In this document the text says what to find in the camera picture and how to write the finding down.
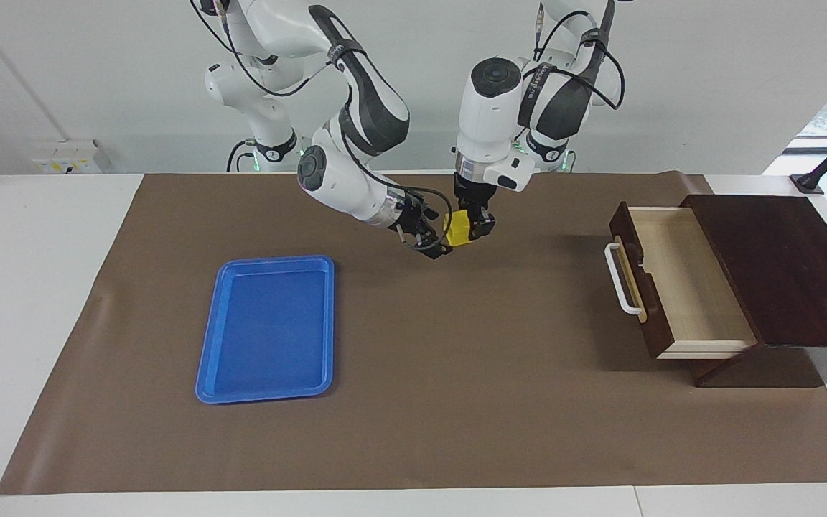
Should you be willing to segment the yellow cube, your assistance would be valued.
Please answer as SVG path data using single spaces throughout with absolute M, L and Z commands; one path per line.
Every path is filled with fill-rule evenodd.
M 443 227 L 447 229 L 445 233 L 447 245 L 452 246 L 452 248 L 472 242 L 469 239 L 469 222 L 457 222 L 456 210 L 445 215 Z

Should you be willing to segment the wooden drawer with white handle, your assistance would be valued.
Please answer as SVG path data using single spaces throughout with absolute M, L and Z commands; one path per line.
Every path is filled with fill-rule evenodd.
M 758 343 L 689 208 L 620 203 L 604 247 L 621 310 L 657 360 L 728 360 Z

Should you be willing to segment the dark wooden drawer cabinet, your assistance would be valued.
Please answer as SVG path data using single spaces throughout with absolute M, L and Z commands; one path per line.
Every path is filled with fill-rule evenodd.
M 728 360 L 690 361 L 705 388 L 827 383 L 827 223 L 806 197 L 689 195 L 756 343 Z

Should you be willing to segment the brown table mat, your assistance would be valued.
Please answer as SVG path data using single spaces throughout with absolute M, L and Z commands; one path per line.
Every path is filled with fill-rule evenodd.
M 0 495 L 827 482 L 827 389 L 702 388 L 649 358 L 604 264 L 621 202 L 695 174 L 545 174 L 495 232 L 430 261 L 292 174 L 148 174 Z M 324 395 L 207 405 L 220 266 L 336 266 Z

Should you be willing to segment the blue plastic tray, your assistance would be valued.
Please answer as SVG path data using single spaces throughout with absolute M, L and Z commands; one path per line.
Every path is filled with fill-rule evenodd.
M 335 376 L 335 263 L 229 261 L 218 271 L 195 396 L 207 405 L 315 397 Z

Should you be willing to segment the white wall socket box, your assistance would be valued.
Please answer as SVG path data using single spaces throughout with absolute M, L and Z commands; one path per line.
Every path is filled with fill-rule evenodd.
M 30 154 L 32 163 L 43 174 L 112 173 L 111 160 L 95 139 L 43 141 Z

